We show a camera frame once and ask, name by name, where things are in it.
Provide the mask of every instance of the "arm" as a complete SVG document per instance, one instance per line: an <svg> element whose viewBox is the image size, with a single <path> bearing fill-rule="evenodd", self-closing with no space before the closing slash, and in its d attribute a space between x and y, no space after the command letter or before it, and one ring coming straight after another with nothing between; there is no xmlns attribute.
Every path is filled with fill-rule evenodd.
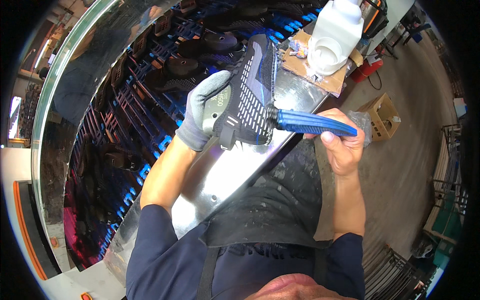
<svg viewBox="0 0 480 300"><path fill-rule="evenodd" d="M366 213L360 189L358 162L363 152L365 133L336 108L323 111L318 115L357 129L357 136L340 138L331 132L323 132L320 137L335 173L334 241L349 232L363 236ZM313 135L307 134L306 137L311 138Z"/></svg>
<svg viewBox="0 0 480 300"><path fill-rule="evenodd" d="M178 136L174 136L172 143L153 165L148 174L140 207L149 204L159 205L172 216L172 206L180 195L185 174L198 152L193 151Z"/></svg>

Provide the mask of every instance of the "black apron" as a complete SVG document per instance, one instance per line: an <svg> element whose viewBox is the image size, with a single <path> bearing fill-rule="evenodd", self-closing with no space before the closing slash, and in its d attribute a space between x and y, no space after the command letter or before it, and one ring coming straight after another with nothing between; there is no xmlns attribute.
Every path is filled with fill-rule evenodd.
<svg viewBox="0 0 480 300"><path fill-rule="evenodd" d="M197 300L212 298L212 281L221 247L241 243L295 244L314 249L314 278L325 285L326 252L331 241L315 241L322 188L315 146L300 141L268 175L238 197L225 201L205 221L199 238L207 247Z"/></svg>

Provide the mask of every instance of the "cardboard sheet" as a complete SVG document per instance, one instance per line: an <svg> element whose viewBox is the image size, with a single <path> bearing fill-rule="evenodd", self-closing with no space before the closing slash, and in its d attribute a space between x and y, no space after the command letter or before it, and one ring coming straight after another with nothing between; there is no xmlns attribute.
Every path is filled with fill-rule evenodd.
<svg viewBox="0 0 480 300"><path fill-rule="evenodd" d="M293 39L308 44L310 36L311 35L305 33L303 30L300 30L293 37ZM314 81L313 77L310 76L310 73L313 72L313 70L308 70L310 67L308 66L307 59L299 59L295 55L290 55L291 51L292 49L288 48L283 55L282 60L284 61L284 69L291 71L300 77L303 77L305 80L313 83L317 87L332 93L335 97L338 97L340 95L340 92L342 91L343 80L345 78L345 73L347 72L347 65L344 65L332 75L324 77L321 81Z"/></svg>

